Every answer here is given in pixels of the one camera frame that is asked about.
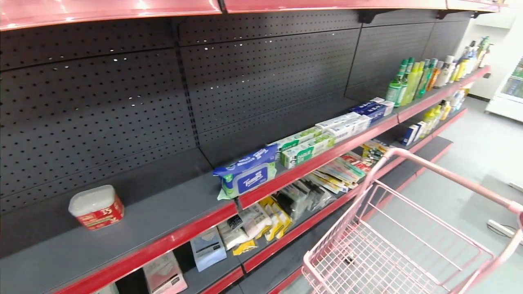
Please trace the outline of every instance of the refrigerator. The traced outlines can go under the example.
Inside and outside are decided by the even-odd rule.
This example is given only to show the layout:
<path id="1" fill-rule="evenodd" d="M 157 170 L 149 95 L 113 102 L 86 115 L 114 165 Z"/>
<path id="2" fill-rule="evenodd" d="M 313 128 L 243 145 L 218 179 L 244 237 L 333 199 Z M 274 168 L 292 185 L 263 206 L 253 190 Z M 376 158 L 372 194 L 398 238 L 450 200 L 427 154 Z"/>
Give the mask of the refrigerator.
<path id="1" fill-rule="evenodd" d="M 523 56 L 485 111 L 523 122 Z"/>

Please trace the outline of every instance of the white lid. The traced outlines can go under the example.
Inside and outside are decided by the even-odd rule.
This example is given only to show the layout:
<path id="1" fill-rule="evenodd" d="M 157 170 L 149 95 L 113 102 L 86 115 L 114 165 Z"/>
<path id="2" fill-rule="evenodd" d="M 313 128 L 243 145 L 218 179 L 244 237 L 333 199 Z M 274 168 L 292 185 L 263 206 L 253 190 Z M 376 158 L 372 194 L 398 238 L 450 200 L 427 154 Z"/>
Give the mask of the white lid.
<path id="1" fill-rule="evenodd" d="M 451 64 L 454 61 L 454 56 L 447 55 L 447 58 L 445 58 L 445 63 Z"/>
<path id="2" fill-rule="evenodd" d="M 114 203 L 115 195 L 115 189 L 111 185 L 103 185 L 80 192 L 69 201 L 69 212 L 79 217 L 84 214 L 102 210 Z"/>

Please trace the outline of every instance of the blue wet wipes pack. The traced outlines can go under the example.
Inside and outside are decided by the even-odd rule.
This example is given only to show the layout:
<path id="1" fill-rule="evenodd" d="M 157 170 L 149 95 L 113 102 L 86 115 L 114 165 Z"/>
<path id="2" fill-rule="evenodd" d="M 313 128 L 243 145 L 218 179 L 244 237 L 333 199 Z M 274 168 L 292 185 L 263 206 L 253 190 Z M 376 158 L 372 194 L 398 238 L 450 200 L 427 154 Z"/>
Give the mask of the blue wet wipes pack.
<path id="1" fill-rule="evenodd" d="M 232 199 L 273 179 L 277 150 L 277 144 L 269 145 L 227 167 L 216 168 L 213 175 L 221 178 L 222 190 L 226 195 L 222 198 Z"/>

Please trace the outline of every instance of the green toothpaste box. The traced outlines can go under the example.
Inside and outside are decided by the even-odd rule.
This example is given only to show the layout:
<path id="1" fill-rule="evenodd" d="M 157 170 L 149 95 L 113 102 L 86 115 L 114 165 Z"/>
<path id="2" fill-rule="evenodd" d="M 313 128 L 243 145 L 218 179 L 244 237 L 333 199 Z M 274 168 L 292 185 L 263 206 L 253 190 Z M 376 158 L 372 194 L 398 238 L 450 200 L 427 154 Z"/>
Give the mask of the green toothpaste box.
<path id="1" fill-rule="evenodd" d="M 314 139 L 287 149 L 281 153 L 281 163 L 286 168 L 293 168 L 305 162 L 325 150 L 334 146 L 335 137 L 332 134 L 324 133 Z"/>
<path id="2" fill-rule="evenodd" d="M 298 146 L 299 144 L 301 144 L 305 141 L 308 141 L 314 137 L 318 137 L 321 134 L 322 134 L 322 130 L 320 128 L 312 127 L 312 128 L 306 129 L 304 131 L 301 131 L 297 134 L 294 134 L 294 135 L 288 136 L 286 138 L 283 138 L 281 140 L 278 140 L 276 142 L 273 142 L 271 144 L 267 144 L 267 146 L 273 145 L 273 144 L 278 144 L 278 150 L 276 150 L 276 161 L 278 161 L 278 160 L 280 160 L 280 154 L 283 151 L 288 150 L 292 147 Z"/>

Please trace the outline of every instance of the pink shopping cart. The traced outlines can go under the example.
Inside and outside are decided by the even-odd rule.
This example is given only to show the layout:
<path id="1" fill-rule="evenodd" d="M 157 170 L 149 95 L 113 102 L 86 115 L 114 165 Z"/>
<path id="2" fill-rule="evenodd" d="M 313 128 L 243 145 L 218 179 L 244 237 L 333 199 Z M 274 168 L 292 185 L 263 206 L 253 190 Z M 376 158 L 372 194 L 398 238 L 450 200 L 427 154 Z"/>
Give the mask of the pink shopping cart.
<path id="1" fill-rule="evenodd" d="M 393 155 L 412 160 L 511 212 L 523 212 L 522 205 L 405 149 L 390 149 L 370 171 L 350 208 L 305 254 L 302 272 L 315 293 L 464 293 L 506 261 L 523 240 L 523 230 L 518 230 L 496 256 L 374 179 Z"/>

